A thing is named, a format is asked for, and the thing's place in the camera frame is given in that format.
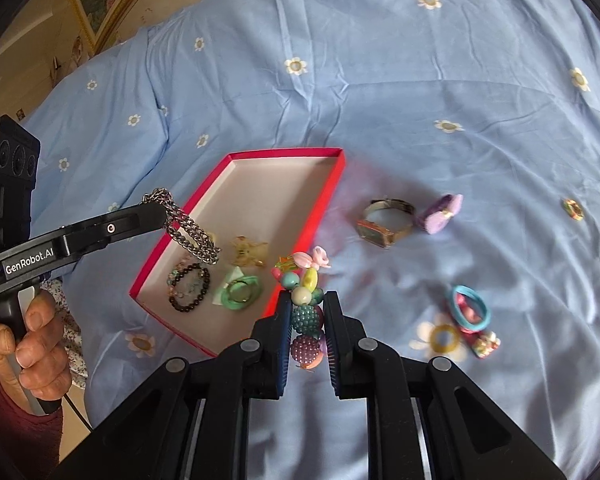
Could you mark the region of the left hand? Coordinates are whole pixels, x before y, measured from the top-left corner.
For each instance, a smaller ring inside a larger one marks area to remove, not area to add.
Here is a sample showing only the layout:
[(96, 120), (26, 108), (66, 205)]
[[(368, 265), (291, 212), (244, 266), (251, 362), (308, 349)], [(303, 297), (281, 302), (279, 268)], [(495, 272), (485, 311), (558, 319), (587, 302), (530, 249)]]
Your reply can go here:
[(0, 324), (0, 384), (18, 408), (33, 414), (26, 390), (38, 400), (57, 401), (70, 390), (72, 378), (62, 345), (64, 321), (49, 292), (41, 290), (33, 298), (24, 322), (28, 331), (18, 344), (12, 331)]

